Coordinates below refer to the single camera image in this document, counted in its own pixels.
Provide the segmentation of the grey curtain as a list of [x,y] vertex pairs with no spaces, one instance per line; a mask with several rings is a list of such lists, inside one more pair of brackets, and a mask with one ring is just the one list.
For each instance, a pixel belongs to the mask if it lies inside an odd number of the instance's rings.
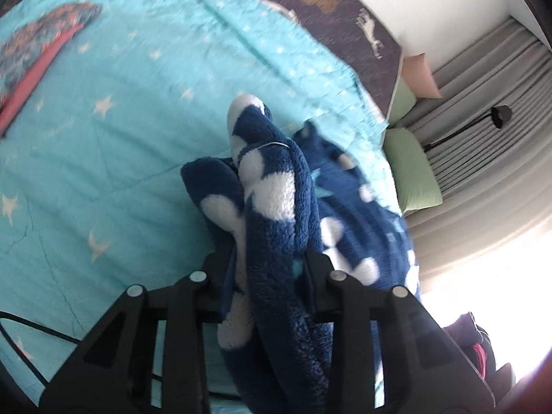
[[407,216],[425,288],[461,260],[495,249],[551,221],[551,51],[508,18],[435,75],[442,97],[424,100],[400,122],[429,144],[495,106],[489,120],[427,154],[443,196]]

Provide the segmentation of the turquoise star-print quilt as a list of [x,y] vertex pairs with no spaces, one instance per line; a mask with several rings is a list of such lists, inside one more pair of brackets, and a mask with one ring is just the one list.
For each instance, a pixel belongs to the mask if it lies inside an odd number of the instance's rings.
[[313,120],[397,196],[385,121],[356,73],[259,0],[23,0],[1,36],[67,3],[99,16],[60,51],[1,141],[1,308],[81,337],[129,284],[177,281],[211,249],[180,178],[226,157],[245,93],[275,124]]

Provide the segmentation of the green pillow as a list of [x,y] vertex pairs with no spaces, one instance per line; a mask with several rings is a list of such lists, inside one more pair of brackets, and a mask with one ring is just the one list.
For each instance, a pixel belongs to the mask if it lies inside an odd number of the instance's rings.
[[400,78],[388,112],[387,121],[389,125],[392,126],[402,120],[416,103],[416,96],[404,78]]
[[437,207],[443,203],[427,155],[410,131],[388,129],[383,150],[394,178],[398,205],[403,212]]

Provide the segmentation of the navy fleece star-print garment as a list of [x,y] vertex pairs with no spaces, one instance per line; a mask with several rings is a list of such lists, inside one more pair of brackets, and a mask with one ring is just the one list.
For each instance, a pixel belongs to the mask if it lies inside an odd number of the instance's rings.
[[227,113],[231,154],[181,169],[215,244],[235,256],[223,289],[217,340],[242,400],[254,413],[320,413],[333,328],[307,310],[307,252],[363,285],[419,294],[405,220],[383,207],[355,160],[306,122],[293,137],[253,95]]

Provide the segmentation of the folded floral pink clothes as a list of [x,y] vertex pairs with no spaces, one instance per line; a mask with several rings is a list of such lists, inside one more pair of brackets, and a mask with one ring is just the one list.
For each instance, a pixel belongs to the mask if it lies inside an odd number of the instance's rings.
[[101,6],[91,2],[64,4],[19,28],[2,44],[2,133],[13,123],[63,46],[101,11]]

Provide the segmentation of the dark deer-print bed sheet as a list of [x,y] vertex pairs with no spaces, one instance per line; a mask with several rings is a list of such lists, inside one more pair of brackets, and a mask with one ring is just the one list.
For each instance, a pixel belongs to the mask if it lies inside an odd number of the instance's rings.
[[385,116],[400,79],[402,48],[360,0],[268,0],[295,13],[316,40],[355,70]]

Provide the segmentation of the black floor lamp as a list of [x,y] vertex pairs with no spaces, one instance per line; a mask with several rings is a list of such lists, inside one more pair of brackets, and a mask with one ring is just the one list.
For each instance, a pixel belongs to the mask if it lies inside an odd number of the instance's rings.
[[449,140],[452,140],[453,138],[456,138],[461,134],[464,134],[468,130],[476,127],[477,125],[481,124],[485,120],[491,121],[492,125],[496,129],[502,130],[502,128],[505,128],[505,126],[509,124],[509,121],[511,121],[513,114],[514,112],[509,106],[502,105],[502,106],[492,107],[489,109],[488,113],[484,113],[478,116],[476,119],[470,121],[468,124],[462,126],[460,129],[457,129],[455,132],[449,134],[448,136],[424,145],[423,151],[429,152],[431,150],[434,150],[437,147],[440,147],[441,145],[443,145],[444,143],[447,143]]

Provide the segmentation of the pink pillow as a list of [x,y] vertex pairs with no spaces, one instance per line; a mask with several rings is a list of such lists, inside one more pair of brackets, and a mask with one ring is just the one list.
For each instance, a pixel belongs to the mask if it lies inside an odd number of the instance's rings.
[[403,58],[401,76],[417,99],[440,99],[440,89],[428,65],[426,54]]

